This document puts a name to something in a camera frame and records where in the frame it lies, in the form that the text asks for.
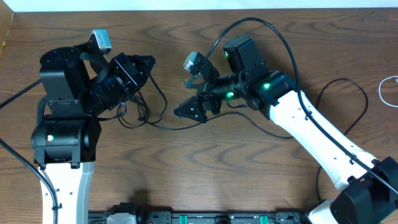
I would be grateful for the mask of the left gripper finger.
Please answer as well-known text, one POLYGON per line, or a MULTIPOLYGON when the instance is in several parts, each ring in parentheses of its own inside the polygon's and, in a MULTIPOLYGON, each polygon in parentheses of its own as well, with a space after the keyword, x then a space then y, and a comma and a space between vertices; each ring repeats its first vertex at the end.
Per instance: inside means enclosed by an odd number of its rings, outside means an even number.
POLYGON ((150 73, 153 69, 153 65, 144 66, 138 65, 137 63, 134 65, 136 72, 133 74, 133 80, 136 83, 136 89, 140 90, 148 81, 150 73))
POLYGON ((138 55, 132 56, 132 61, 140 66, 153 67, 155 65, 155 58, 152 55, 138 55))

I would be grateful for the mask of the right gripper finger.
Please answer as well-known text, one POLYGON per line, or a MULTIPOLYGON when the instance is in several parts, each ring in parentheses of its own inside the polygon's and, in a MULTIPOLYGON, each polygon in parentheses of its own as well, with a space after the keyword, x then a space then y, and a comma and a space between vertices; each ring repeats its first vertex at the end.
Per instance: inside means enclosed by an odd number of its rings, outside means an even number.
POLYGON ((174 115, 189 118, 199 123, 205 123, 208 120, 206 109, 197 96, 192 96, 183 103, 179 104, 174 110, 174 115))
POLYGON ((184 87, 188 89, 205 90, 207 88, 206 82, 195 83, 199 78, 202 78, 202 76, 193 76, 186 79, 183 83, 184 87))

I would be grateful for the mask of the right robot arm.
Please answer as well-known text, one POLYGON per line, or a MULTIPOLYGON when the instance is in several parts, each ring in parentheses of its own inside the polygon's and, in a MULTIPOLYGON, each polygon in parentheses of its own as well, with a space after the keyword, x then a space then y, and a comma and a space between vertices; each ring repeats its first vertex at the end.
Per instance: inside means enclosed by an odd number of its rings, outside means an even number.
POLYGON ((271 71, 248 35, 227 41, 224 54, 231 74, 222 76, 198 52, 184 62, 185 82, 196 89, 174 110, 179 117, 204 123, 207 112, 220 112, 224 100, 243 98, 249 108, 291 134, 324 168, 339 191, 305 216, 307 223, 380 223, 397 210, 397 162, 382 161, 336 129, 280 70, 271 71))

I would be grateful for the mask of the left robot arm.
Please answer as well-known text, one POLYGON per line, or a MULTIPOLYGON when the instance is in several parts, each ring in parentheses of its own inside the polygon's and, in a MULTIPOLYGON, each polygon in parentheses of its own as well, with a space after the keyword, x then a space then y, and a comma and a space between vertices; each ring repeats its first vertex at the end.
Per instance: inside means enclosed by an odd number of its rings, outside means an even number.
POLYGON ((102 113, 124 106, 155 65, 151 55, 119 54, 85 43, 60 47, 40 59, 46 97, 32 133, 34 162, 44 177, 44 223, 87 223, 102 113))

